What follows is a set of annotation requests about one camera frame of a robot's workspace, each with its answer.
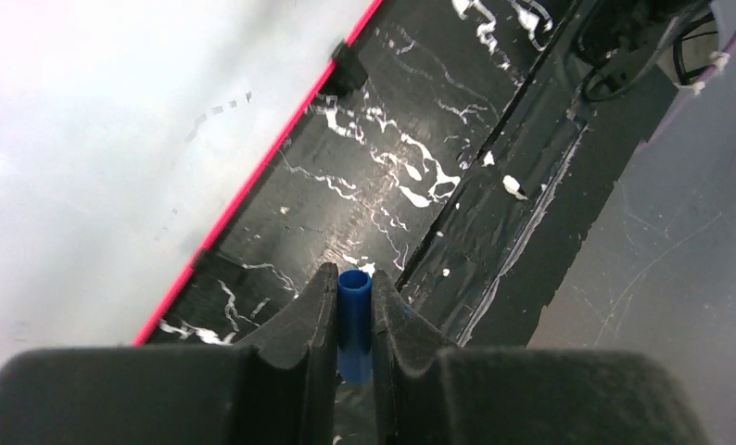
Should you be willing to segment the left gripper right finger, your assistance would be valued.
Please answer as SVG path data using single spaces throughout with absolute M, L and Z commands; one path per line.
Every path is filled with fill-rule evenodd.
M 706 444 L 678 382 L 635 352 L 462 348 L 372 283 L 380 444 Z

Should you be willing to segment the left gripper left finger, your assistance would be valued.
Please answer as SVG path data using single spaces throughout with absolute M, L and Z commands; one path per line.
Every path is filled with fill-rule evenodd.
M 337 267 L 231 346 L 22 352 L 0 370 L 0 444 L 327 444 Z

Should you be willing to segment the blue marker cap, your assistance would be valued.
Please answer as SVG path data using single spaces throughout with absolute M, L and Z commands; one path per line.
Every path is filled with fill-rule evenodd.
M 372 278 L 361 270 L 336 281 L 337 370 L 344 381 L 363 384 L 372 374 Z

